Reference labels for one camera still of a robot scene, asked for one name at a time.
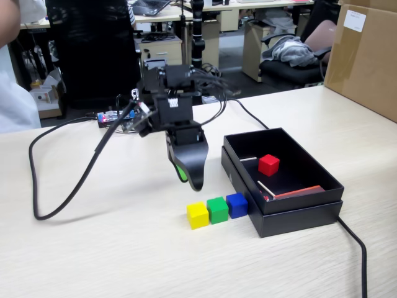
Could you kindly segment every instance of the cube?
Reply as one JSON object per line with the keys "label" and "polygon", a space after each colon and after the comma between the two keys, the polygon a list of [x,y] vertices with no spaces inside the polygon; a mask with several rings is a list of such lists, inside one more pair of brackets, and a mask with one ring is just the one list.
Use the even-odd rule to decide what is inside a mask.
{"label": "cube", "polygon": [[248,202],[240,192],[226,196],[226,203],[229,206],[229,215],[232,219],[247,215]]}
{"label": "cube", "polygon": [[210,214],[211,224],[226,222],[229,218],[229,207],[223,197],[208,200],[207,210]]}
{"label": "cube", "polygon": [[270,177],[279,170],[280,160],[270,154],[259,159],[258,171]]}
{"label": "cube", "polygon": [[192,227],[195,228],[205,227],[209,224],[209,214],[203,202],[190,204],[187,206],[187,219]]}

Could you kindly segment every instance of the table surface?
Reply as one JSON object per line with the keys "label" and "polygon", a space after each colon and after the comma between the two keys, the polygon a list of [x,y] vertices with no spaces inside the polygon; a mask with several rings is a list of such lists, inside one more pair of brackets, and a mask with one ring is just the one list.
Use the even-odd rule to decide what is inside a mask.
{"label": "table surface", "polygon": [[[367,246],[369,297],[396,297],[397,124],[324,87],[242,102],[345,186],[341,217]],[[186,205],[234,193],[223,136],[262,129],[235,102],[204,127],[201,192],[179,182],[164,133],[114,135],[70,205],[44,222],[32,215],[27,152],[46,129],[0,135],[0,297],[361,297],[361,251],[338,223],[269,238],[248,216],[190,229]],[[103,134],[85,122],[36,144],[42,214],[70,193]]]}
{"label": "table surface", "polygon": [[[313,2],[293,2],[290,0],[276,0],[271,2],[255,2],[255,3],[238,3],[232,2],[229,5],[205,6],[203,11],[230,11],[232,9],[254,9],[254,8],[271,8],[297,5],[312,5]],[[189,2],[184,6],[191,8]]]}
{"label": "table surface", "polygon": [[[165,7],[158,15],[154,17],[144,17],[144,16],[135,16],[135,20],[137,24],[140,23],[152,23],[152,22],[173,22],[180,20],[181,8],[177,6],[168,5]],[[184,11],[186,16],[186,20],[192,20],[193,14],[189,11]],[[30,23],[30,24],[21,24],[20,29],[44,29],[50,28],[50,21],[46,19],[42,19],[38,22]]]}

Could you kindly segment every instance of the green cube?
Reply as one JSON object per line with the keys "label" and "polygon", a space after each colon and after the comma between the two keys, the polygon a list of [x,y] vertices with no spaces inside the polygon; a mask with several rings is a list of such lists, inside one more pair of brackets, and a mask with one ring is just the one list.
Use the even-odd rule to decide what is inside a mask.
{"label": "green cube", "polygon": [[229,207],[223,197],[208,200],[207,209],[210,214],[211,224],[226,222],[229,218]]}

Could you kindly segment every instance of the open box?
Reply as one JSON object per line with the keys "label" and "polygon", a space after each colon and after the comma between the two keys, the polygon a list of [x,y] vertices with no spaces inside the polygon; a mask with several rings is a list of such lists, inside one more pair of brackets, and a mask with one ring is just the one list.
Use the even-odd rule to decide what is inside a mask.
{"label": "open box", "polygon": [[[280,160],[279,170],[271,177],[258,172],[259,158],[266,154]],[[240,161],[252,157],[257,159]],[[235,190],[247,199],[250,218],[261,237],[337,220],[344,187],[283,129],[225,136],[222,165]],[[258,180],[276,195],[316,185],[325,191],[272,200]]]}

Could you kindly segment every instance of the person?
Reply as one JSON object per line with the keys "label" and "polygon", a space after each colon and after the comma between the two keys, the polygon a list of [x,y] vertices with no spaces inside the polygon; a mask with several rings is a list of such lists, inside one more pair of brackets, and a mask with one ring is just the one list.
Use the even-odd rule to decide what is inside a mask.
{"label": "person", "polygon": [[[24,18],[21,21],[21,11],[28,12],[25,22],[32,22],[32,11],[40,10],[41,7],[37,6],[37,1],[41,0],[24,0],[26,6],[20,9],[19,0],[0,0],[0,50],[4,51],[3,47],[17,38],[20,24],[24,22]],[[2,69],[2,64],[0,63],[0,133],[40,128],[34,98],[9,77],[9,73]]]}

